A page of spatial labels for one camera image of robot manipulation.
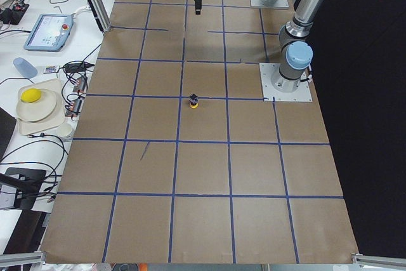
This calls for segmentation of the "small remote control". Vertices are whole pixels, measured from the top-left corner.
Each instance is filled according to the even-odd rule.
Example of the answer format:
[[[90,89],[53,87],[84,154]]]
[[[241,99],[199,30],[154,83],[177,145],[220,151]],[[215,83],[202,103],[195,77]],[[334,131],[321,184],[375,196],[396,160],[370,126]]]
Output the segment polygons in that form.
[[[45,66],[43,69],[44,74],[56,74],[60,70],[59,65],[49,65]]]

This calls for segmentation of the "light blue plastic cup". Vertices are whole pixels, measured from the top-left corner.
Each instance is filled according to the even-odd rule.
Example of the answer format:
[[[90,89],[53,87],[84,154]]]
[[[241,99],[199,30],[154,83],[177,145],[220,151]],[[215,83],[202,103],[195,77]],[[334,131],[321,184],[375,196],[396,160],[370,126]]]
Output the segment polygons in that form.
[[[24,78],[31,79],[37,75],[37,69],[22,57],[15,58],[13,65]]]

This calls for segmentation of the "yellow lemon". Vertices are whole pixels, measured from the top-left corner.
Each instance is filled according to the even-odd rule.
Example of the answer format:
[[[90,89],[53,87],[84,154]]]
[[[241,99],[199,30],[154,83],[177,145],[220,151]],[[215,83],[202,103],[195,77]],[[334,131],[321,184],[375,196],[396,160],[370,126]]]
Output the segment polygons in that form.
[[[40,100],[42,97],[41,90],[37,88],[26,89],[20,97],[20,100],[24,103],[34,103]]]

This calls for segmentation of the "black power strip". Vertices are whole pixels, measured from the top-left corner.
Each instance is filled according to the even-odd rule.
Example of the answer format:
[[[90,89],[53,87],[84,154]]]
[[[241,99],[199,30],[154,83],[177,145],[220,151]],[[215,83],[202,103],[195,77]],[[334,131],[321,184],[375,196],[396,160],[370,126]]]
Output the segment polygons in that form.
[[[12,8],[1,10],[0,19],[4,24],[18,25],[29,8],[29,4],[16,3]]]

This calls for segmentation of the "beige round plate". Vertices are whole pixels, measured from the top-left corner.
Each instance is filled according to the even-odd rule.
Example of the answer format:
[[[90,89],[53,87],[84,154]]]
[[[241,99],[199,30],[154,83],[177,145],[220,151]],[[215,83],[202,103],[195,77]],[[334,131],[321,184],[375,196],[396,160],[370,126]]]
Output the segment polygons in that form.
[[[57,99],[54,91],[41,90],[42,97],[34,103],[24,103],[21,100],[17,103],[16,114],[19,119],[28,122],[35,122],[44,119],[56,107]]]

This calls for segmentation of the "beige rectangular tray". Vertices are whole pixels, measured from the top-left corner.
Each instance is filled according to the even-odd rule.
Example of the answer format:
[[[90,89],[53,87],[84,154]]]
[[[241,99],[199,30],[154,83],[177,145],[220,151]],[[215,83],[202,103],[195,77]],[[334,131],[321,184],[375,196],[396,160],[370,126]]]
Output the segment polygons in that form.
[[[32,103],[23,102],[21,95],[32,88],[41,91],[40,99]],[[62,82],[58,79],[31,84],[18,90],[16,118],[21,135],[38,133],[64,123],[65,111],[61,90]]]

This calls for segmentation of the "white paper cup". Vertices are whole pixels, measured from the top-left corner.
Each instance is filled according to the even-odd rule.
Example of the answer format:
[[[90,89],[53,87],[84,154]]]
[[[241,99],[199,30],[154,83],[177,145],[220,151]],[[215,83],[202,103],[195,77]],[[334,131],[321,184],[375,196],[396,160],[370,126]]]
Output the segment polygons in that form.
[[[56,129],[56,135],[63,141],[70,141],[74,135],[75,129],[69,123],[63,123]]]

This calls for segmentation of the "blue teach pendant near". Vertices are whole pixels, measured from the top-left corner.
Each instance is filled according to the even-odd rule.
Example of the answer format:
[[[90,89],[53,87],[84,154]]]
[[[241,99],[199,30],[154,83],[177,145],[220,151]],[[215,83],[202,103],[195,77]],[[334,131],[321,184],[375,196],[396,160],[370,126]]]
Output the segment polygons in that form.
[[[60,51],[73,26],[73,15],[41,14],[23,48],[27,51]]]

